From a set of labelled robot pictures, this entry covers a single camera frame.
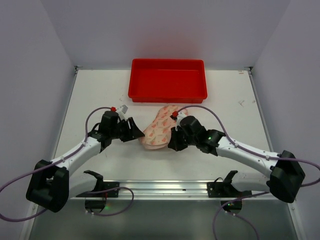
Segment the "floral mesh laundry bag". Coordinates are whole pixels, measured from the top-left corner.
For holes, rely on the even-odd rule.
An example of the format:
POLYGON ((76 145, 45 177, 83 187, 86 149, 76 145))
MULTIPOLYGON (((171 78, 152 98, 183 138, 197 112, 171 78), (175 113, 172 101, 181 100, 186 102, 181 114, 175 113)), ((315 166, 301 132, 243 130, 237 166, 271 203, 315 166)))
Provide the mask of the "floral mesh laundry bag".
POLYGON ((171 118, 171 115, 180 108, 178 105, 167 105, 157 112, 155 119, 143 131, 144 137, 139 139, 145 149, 157 150, 168 146, 171 128, 176 127, 176 121, 171 118))

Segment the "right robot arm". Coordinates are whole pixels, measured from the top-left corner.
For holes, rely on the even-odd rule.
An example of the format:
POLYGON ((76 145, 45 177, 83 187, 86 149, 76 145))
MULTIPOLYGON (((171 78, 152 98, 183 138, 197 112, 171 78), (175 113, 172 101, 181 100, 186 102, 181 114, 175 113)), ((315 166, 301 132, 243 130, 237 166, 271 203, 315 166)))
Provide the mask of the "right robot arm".
POLYGON ((295 155, 260 150, 227 136, 226 133, 206 129, 192 115, 174 112, 168 148, 179 152, 195 146, 205 154, 228 158, 246 165, 255 173, 230 171, 223 183, 238 192, 257 191, 271 193, 278 200, 293 203, 302 187, 305 173, 295 155))

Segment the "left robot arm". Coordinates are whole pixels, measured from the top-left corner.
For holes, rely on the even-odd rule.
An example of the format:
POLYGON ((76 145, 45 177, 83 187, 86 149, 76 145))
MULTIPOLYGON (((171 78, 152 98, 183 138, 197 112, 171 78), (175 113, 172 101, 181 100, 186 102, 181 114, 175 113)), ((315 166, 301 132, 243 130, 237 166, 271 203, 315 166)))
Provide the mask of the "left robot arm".
POLYGON ((77 195, 105 196, 101 174, 86 170, 81 180, 71 178, 72 175, 88 160, 103 152, 113 140, 125 143, 142 137, 144 133, 132 117, 125 118, 121 111, 105 111, 96 128, 86 131, 77 146, 53 160, 40 160, 35 165, 26 199, 57 213, 77 195))

